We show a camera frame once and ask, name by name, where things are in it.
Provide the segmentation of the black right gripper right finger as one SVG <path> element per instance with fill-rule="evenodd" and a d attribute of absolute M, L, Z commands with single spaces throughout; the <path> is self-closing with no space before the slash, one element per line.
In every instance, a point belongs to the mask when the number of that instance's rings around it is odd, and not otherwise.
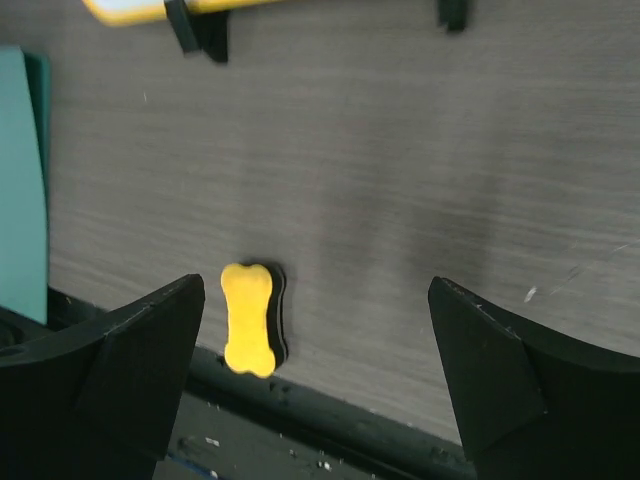
<path fill-rule="evenodd" d="M 639 360 L 442 277 L 428 303 L 464 455 L 480 479 L 636 479 Z"/>

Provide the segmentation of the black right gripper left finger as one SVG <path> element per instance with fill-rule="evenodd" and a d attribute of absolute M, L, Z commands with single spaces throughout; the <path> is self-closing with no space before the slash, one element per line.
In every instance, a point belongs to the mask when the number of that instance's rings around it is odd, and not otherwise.
<path fill-rule="evenodd" d="M 53 331 L 1 313 L 1 475 L 149 479 L 168 450 L 205 303 L 189 274 Z"/>

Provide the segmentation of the yellow bone-shaped eraser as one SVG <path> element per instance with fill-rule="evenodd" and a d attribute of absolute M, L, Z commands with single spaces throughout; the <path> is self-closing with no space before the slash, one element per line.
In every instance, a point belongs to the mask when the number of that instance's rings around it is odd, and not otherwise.
<path fill-rule="evenodd" d="M 226 365 L 236 374 L 268 378 L 285 362 L 286 277 L 275 263 L 233 263 L 220 278 L 227 307 Z"/>

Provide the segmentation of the yellow-framed whiteboard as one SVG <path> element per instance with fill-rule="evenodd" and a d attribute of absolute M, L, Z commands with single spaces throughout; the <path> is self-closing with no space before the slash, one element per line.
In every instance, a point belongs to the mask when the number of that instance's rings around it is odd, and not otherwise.
<path fill-rule="evenodd" d="M 275 0 L 193 0 L 186 1 L 192 13 L 211 13 L 274 3 Z M 100 22 L 110 27 L 131 26 L 167 18 L 163 0 L 83 0 Z"/>

